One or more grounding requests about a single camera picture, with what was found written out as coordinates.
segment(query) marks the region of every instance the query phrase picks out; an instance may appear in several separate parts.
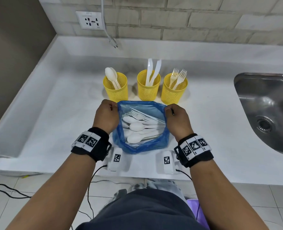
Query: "sink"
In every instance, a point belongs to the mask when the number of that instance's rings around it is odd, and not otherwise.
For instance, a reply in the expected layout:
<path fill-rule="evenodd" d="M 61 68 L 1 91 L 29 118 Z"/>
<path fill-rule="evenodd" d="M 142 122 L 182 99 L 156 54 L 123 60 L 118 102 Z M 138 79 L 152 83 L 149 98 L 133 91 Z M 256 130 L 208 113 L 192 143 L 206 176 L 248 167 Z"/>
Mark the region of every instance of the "sink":
<path fill-rule="evenodd" d="M 234 86 L 255 134 L 283 153 L 283 74 L 241 73 Z"/>

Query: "person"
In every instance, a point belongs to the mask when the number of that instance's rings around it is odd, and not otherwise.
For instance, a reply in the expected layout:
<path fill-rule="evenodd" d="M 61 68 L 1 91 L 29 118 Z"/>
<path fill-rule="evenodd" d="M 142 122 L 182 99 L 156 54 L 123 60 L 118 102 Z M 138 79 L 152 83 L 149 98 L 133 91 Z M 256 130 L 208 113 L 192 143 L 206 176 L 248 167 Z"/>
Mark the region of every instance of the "person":
<path fill-rule="evenodd" d="M 177 142 L 189 135 L 196 135 L 185 109 L 171 104 L 166 106 L 165 114 L 167 128 Z M 106 140 L 118 123 L 117 104 L 103 100 L 89 131 L 95 131 L 96 135 Z M 71 153 L 15 216 L 7 230 L 70 229 L 96 161 L 104 155 L 106 152 L 92 155 Z M 190 166 L 190 174 L 210 229 L 268 230 L 212 158 L 194 163 Z M 150 182 L 150 187 L 136 189 L 135 186 L 131 192 L 114 197 L 93 220 L 82 223 L 77 229 L 205 229 L 196 221 L 182 194 L 173 186 L 174 182 Z"/>

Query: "electrical outlet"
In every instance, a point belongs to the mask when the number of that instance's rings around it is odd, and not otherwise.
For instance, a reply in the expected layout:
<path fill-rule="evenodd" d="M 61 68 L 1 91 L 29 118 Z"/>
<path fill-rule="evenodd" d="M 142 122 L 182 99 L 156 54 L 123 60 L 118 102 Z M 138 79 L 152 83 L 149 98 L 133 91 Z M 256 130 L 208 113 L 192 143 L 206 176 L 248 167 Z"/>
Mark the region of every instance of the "electrical outlet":
<path fill-rule="evenodd" d="M 85 30 L 103 30 L 101 12 L 76 11 L 79 23 Z"/>

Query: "yellow cup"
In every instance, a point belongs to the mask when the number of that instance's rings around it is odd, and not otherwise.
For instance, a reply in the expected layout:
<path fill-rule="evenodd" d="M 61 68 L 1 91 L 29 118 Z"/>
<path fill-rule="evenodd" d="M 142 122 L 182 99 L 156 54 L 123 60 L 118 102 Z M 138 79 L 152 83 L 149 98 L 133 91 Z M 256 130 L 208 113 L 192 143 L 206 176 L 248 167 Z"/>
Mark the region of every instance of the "yellow cup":
<path fill-rule="evenodd" d="M 105 76 L 103 78 L 103 85 L 110 100 L 119 102 L 128 100 L 128 80 L 125 74 L 117 72 L 117 81 L 120 84 L 120 89 L 115 89 L 113 83 Z"/>
<path fill-rule="evenodd" d="M 153 86 L 145 86 L 147 77 L 147 69 L 139 72 L 137 75 L 138 96 L 143 101 L 153 101 L 156 98 L 157 91 L 160 85 L 160 75 L 158 74 L 153 82 Z"/>
<path fill-rule="evenodd" d="M 166 105 L 170 105 L 173 103 L 177 104 L 188 85 L 188 81 L 185 78 L 185 80 L 181 84 L 179 84 L 175 90 L 172 90 L 171 88 L 168 88 L 170 85 L 170 77 L 171 77 L 171 73 L 167 74 L 164 78 L 164 83 L 163 83 L 161 99 L 162 102 L 165 103 Z M 175 84 L 176 81 L 174 81 L 171 84 L 171 87 L 174 87 Z"/>

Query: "dark shirt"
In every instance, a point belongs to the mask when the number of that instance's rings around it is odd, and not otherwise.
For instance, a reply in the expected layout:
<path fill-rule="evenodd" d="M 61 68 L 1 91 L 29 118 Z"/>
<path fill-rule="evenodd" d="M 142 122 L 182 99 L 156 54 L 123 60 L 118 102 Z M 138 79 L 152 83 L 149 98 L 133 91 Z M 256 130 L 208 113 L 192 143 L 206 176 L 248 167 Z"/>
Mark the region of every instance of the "dark shirt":
<path fill-rule="evenodd" d="M 109 203 L 90 222 L 76 230 L 205 230 L 189 206 L 173 193 L 139 189 Z"/>

